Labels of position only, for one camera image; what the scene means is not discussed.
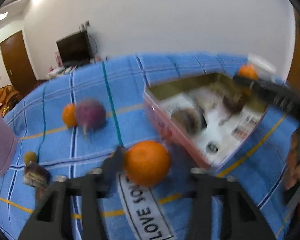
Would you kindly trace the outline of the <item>right hand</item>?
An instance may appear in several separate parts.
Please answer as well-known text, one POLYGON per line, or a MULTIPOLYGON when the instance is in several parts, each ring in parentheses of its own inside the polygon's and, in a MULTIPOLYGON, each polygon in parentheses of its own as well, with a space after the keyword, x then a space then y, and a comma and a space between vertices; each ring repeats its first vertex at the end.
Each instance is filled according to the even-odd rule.
POLYGON ((290 138, 290 149, 284 174, 284 201, 300 217, 300 131, 296 130, 290 138))

